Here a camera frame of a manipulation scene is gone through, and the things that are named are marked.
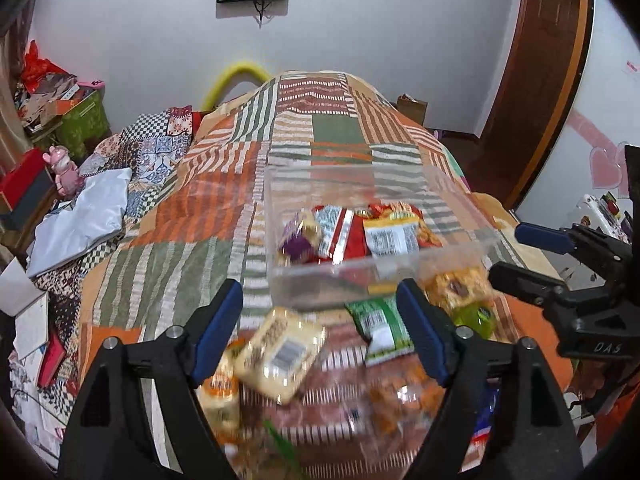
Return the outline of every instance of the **yellow snack package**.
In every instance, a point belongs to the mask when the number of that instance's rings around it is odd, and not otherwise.
[[[235,360],[236,376],[247,386],[287,404],[304,380],[326,340],[326,330],[282,307],[264,323]]]
[[[470,303],[491,300],[494,290],[481,267],[451,270],[435,276],[424,291],[431,304],[451,315],[453,310]]]

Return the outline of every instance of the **plastic packaging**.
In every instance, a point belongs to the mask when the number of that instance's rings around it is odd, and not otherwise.
[[[389,254],[412,254],[420,250],[418,238],[418,218],[379,218],[365,220],[364,233],[367,245],[374,257]]]
[[[451,320],[456,326],[466,325],[489,339],[495,330],[497,321],[489,305],[485,303],[472,303],[460,306],[451,313]]]
[[[451,270],[435,276],[424,287],[431,304],[443,308],[450,316],[459,307],[489,302],[494,290],[482,267]]]
[[[235,360],[236,376],[278,404],[287,404],[302,384],[326,340],[323,326],[282,307],[262,326]]]
[[[322,228],[311,211],[301,209],[284,227],[278,250],[283,264],[306,264],[316,255],[322,239]]]
[[[209,427],[219,444],[237,443],[240,429],[240,385],[233,363],[246,344],[245,339],[229,343],[216,373],[197,390],[198,400]]]
[[[389,361],[414,351],[414,344],[402,322],[396,297],[348,303],[358,332],[369,343],[364,362],[367,366]]]
[[[362,216],[353,209],[321,205],[314,208],[316,220],[322,226],[322,243],[318,256],[331,263],[362,258],[367,255]]]
[[[365,164],[268,166],[264,183],[267,277],[274,304],[297,310],[349,303],[393,293],[398,282],[427,283],[448,270],[479,266],[496,241],[493,229],[465,193],[433,166]],[[418,208],[442,247],[413,254],[365,256],[283,267],[278,242],[292,215],[331,204],[355,211],[370,204],[405,202]],[[470,231],[482,230],[482,235]]]
[[[36,91],[40,79],[49,72],[59,74],[67,73],[66,70],[63,70],[59,66],[53,64],[49,59],[40,59],[38,57],[38,46],[36,45],[35,40],[31,40],[29,49],[24,55],[24,69],[20,76],[25,88],[30,94],[33,94]]]
[[[375,464],[398,451],[410,434],[431,426],[444,390],[421,366],[390,374],[366,388],[363,396],[343,402],[351,433],[358,436],[367,463]]]
[[[442,247],[438,237],[427,227],[424,215],[413,204],[406,202],[390,202],[388,204],[369,204],[369,210],[374,218],[387,218],[389,220],[414,218],[417,220],[415,230],[416,241],[422,248]]]

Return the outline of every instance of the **red snack wrapper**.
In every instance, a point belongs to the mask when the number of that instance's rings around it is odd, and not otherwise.
[[[417,216],[419,218],[418,229],[415,232],[420,248],[442,247],[440,239],[427,227],[424,222],[424,216],[415,205],[407,202],[389,202],[388,204],[369,204],[369,209],[373,218],[390,218],[399,219],[408,216]]]
[[[322,227],[322,241],[318,248],[321,261],[339,264],[343,260],[369,254],[361,216],[351,209],[335,205],[319,205],[314,211],[316,221]]]

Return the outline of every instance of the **blue gripper pad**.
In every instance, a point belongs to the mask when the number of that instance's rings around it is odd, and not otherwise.
[[[446,388],[460,358],[453,339],[456,327],[442,309],[427,301],[412,279],[398,285],[396,304],[424,371]]]
[[[202,384],[218,367],[242,310],[242,286],[236,280],[224,281],[209,306],[201,306],[185,324],[193,337],[195,362],[190,377]]]
[[[567,233],[541,225],[523,222],[516,226],[514,234],[521,244],[556,254],[567,254],[575,249],[575,243]]]

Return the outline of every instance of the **pink heart sticker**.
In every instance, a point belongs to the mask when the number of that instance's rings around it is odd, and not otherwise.
[[[591,167],[591,183],[595,189],[615,189],[620,185],[622,172],[616,164],[616,154],[611,159],[602,148],[593,148],[589,155]]]

